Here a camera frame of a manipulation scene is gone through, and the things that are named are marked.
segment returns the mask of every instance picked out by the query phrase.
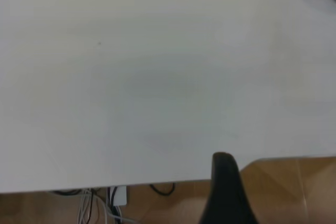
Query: electrical outlet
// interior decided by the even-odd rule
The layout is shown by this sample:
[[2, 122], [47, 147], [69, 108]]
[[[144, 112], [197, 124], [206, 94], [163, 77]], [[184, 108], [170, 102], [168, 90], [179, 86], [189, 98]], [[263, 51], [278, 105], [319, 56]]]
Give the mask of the electrical outlet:
[[[112, 197], [112, 192], [114, 190], [114, 186], [110, 187], [110, 197]], [[117, 191], [115, 191], [114, 206], [126, 206], [127, 205], [127, 186], [118, 186]]]

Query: black cable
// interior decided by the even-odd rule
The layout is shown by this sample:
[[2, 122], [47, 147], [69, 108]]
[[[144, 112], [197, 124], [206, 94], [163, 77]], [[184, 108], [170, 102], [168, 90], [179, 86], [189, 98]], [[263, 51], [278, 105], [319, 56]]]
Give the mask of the black cable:
[[167, 192], [167, 193], [165, 193], [165, 192], [163, 192], [163, 191], [159, 191], [159, 190], [158, 190], [154, 185], [152, 185], [152, 184], [150, 184], [149, 186], [154, 190], [154, 192], [156, 192], [157, 194], [159, 194], [159, 195], [161, 195], [161, 196], [165, 196], [165, 197], [170, 196], [170, 195], [175, 191], [175, 183], [173, 183], [173, 185], [172, 185], [172, 189], [171, 189], [169, 192]]
[[93, 203], [93, 194], [94, 194], [94, 190], [93, 189], [91, 189], [91, 199], [90, 199], [90, 211], [89, 211], [89, 218], [88, 218], [88, 220], [87, 220], [87, 222], [86, 222], [86, 224], [89, 224], [89, 222], [90, 222], [90, 219], [91, 219], [91, 213], [92, 213], [92, 203]]
[[[118, 189], [118, 187], [115, 186], [114, 189], [113, 189], [113, 191], [112, 191], [112, 195], [110, 197], [111, 188], [110, 187], [107, 188], [107, 197], [108, 197], [108, 203], [109, 203], [109, 207], [111, 209], [112, 214], [120, 217], [120, 214], [119, 214], [117, 208], [114, 206], [114, 197], [116, 195], [117, 189]], [[121, 224], [121, 220], [120, 219], [116, 219], [115, 218], [114, 220], [115, 220], [116, 223]]]
[[73, 195], [80, 194], [81, 192], [82, 192], [81, 189], [69, 190], [69, 191], [52, 191], [52, 193], [61, 195], [61, 196], [73, 196]]

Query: tiled floor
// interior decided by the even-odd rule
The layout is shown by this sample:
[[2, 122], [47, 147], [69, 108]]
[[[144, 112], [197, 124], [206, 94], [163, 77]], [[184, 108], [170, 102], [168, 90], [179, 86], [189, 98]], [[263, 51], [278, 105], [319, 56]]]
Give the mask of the tiled floor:
[[[261, 224], [336, 223], [336, 158], [277, 159], [246, 167], [242, 178], [250, 204]], [[170, 184], [157, 185], [169, 189]], [[130, 187], [123, 215], [143, 224], [197, 223], [209, 193], [209, 181], [176, 185], [169, 197], [147, 185]], [[76, 223], [78, 197], [49, 193], [0, 196], [0, 224]], [[102, 209], [92, 224], [104, 223]]]

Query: desk surface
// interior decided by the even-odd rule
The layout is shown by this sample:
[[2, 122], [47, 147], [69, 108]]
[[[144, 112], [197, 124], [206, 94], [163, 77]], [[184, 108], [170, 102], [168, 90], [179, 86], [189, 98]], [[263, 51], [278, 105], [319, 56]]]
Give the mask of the desk surface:
[[0, 6], [0, 192], [336, 153], [334, 0]]

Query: black object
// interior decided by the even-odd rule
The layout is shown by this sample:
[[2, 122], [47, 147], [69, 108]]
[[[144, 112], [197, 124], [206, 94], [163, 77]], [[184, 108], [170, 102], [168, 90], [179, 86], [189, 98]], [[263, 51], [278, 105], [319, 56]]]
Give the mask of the black object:
[[[116, 195], [117, 189], [118, 189], [118, 187], [115, 186], [114, 189], [113, 189], [113, 191], [112, 191], [112, 195], [110, 196], [110, 194], [111, 194], [111, 188], [108, 187], [107, 188], [107, 197], [108, 197], [108, 204], [109, 204], [109, 207], [111, 209], [112, 214], [115, 215], [115, 216], [120, 217], [120, 214], [119, 214], [117, 208], [114, 206], [114, 197]], [[121, 224], [121, 220], [120, 219], [115, 218], [114, 220], [115, 220], [115, 222], [117, 224]]]
[[82, 192], [81, 189], [77, 190], [69, 190], [69, 191], [52, 191], [54, 194], [61, 195], [61, 196], [73, 196], [80, 194]]
[[175, 191], [175, 183], [173, 183], [173, 185], [172, 185], [172, 189], [170, 189], [170, 191], [167, 192], [167, 193], [165, 193], [165, 192], [163, 192], [163, 191], [159, 191], [159, 190], [158, 190], [154, 185], [152, 185], [152, 184], [150, 184], [149, 186], [153, 189], [154, 192], [156, 192], [157, 194], [159, 194], [159, 195], [161, 195], [161, 196], [165, 196], [165, 197], [170, 196], [170, 195]]
[[89, 211], [89, 218], [86, 222], [86, 224], [89, 224], [90, 219], [91, 219], [91, 214], [92, 214], [92, 203], [93, 203], [93, 195], [94, 195], [95, 191], [93, 189], [91, 189], [91, 199], [90, 199], [90, 211]]
[[215, 153], [212, 163], [212, 190], [199, 224], [258, 224], [235, 159]]

